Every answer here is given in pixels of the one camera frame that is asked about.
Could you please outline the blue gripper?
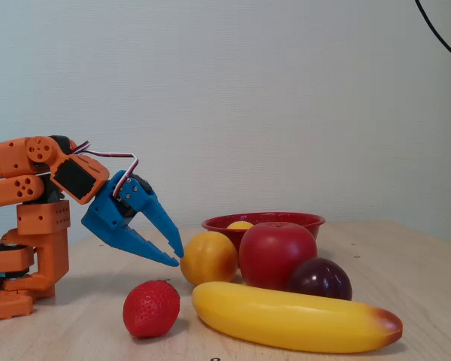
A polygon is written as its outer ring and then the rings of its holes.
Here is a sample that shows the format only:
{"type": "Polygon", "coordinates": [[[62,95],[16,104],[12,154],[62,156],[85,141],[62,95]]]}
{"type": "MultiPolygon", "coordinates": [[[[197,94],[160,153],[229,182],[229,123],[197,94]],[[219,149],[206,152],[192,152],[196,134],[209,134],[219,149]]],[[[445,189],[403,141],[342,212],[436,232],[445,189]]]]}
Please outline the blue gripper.
{"type": "Polygon", "coordinates": [[[163,265],[178,267],[179,262],[175,258],[162,252],[156,245],[129,227],[133,217],[137,213],[142,213],[167,239],[175,255],[179,259],[183,257],[183,244],[178,228],[146,180],[131,174],[119,192],[120,197],[117,199],[113,196],[124,174],[124,171],[118,171],[105,183],[89,206],[81,223],[111,247],[163,265]]]}

